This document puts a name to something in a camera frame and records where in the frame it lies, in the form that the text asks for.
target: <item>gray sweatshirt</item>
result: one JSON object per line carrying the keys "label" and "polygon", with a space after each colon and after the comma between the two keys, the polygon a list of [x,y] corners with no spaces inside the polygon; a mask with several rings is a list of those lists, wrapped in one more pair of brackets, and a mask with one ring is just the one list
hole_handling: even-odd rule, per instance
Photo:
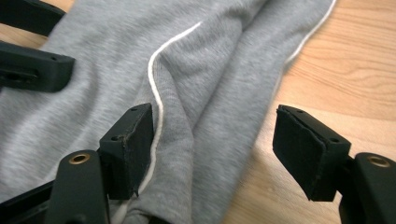
{"label": "gray sweatshirt", "polygon": [[151,165],[113,223],[221,222],[282,74],[334,3],[77,0],[42,48],[77,60],[68,85],[0,94],[0,202],[152,103]]}

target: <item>wooden table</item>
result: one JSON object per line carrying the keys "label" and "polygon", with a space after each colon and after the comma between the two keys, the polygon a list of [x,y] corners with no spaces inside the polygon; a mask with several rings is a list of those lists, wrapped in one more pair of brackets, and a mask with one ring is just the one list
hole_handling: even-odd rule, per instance
{"label": "wooden table", "polygon": [[[68,10],[74,0],[47,0]],[[0,24],[0,40],[39,47],[40,35]],[[396,1],[339,0],[283,77],[224,223],[340,223],[338,204],[309,202],[272,151],[276,108],[310,113],[352,142],[351,156],[396,161]]]}

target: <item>light brown wood surface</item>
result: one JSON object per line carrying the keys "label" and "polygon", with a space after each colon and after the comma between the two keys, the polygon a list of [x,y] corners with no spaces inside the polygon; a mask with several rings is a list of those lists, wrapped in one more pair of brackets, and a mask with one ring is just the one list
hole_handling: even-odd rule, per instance
{"label": "light brown wood surface", "polygon": [[[74,0],[47,0],[68,10]],[[46,38],[0,24],[0,40]],[[272,151],[278,105],[310,113],[352,143],[396,161],[396,1],[339,0],[283,77],[223,223],[340,223],[338,204],[309,202]]]}

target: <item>wrinkled fabric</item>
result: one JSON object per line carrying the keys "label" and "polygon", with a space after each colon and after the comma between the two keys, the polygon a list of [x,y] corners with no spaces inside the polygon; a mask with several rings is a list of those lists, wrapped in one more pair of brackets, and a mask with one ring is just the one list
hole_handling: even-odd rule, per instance
{"label": "wrinkled fabric", "polygon": [[77,0],[42,48],[76,59],[68,85],[0,94],[0,201],[52,180],[62,157],[97,149],[128,108],[152,103],[153,173],[124,222],[221,222],[282,74],[332,6]]}

